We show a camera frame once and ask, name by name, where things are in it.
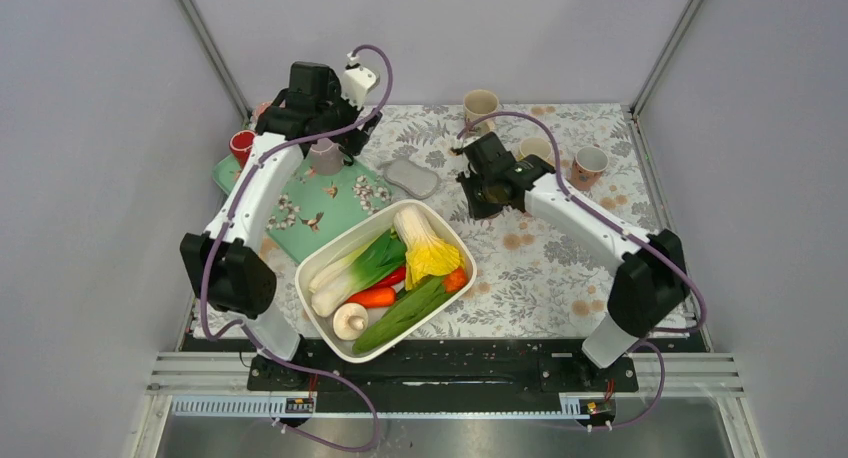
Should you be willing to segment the purple mug black handle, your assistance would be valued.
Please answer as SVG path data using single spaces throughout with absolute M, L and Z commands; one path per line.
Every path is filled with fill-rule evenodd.
M 308 150 L 307 160 L 314 173 L 321 176 L 337 175 L 353 163 L 342 146 L 329 138 L 315 141 Z

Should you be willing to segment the yellow mug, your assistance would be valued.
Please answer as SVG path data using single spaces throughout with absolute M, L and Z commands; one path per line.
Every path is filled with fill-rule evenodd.
M 553 148 L 547 138 L 525 138 L 519 143 L 517 159 L 524 161 L 530 156 L 537 156 L 548 164 L 554 164 Z

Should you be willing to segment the cream floral mug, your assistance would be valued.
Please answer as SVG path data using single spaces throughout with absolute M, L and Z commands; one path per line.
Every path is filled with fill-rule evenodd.
M 495 130 L 495 119 L 482 117 L 490 115 L 500 106 L 497 95 L 489 90 L 477 89 L 468 92 L 463 99 L 465 124 L 468 136 L 482 136 Z

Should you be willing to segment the terracotta pink mug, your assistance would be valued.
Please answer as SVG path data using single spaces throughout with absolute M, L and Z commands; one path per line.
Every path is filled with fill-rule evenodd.
M 581 192 L 589 191 L 609 165 L 608 155 L 598 147 L 579 149 L 572 161 L 569 182 Z

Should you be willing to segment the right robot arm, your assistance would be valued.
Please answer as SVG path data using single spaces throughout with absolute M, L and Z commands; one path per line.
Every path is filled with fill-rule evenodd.
M 516 159 L 493 132 L 456 152 L 468 161 L 457 180 L 471 218 L 506 208 L 526 212 L 564 233 L 611 273 L 607 314 L 573 364 L 579 385 L 601 388 L 613 376 L 612 364 L 688 297 L 681 240 L 669 230 L 650 233 L 616 218 L 563 182 L 544 159 Z

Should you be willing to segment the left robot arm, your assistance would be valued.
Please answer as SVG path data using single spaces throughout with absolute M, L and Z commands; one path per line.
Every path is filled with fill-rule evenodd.
M 382 117 L 378 110 L 362 114 L 379 81 L 355 56 L 341 73 L 294 63 L 288 87 L 255 118 L 246 163 L 222 209 L 202 233 L 188 233 L 180 243 L 200 304 L 229 314 L 258 352 L 275 358 L 272 376 L 288 389 L 307 382 L 311 365 L 296 353 L 300 334 L 273 303 L 277 278 L 260 257 L 267 221 L 313 143 L 328 140 L 343 163 L 361 153 Z

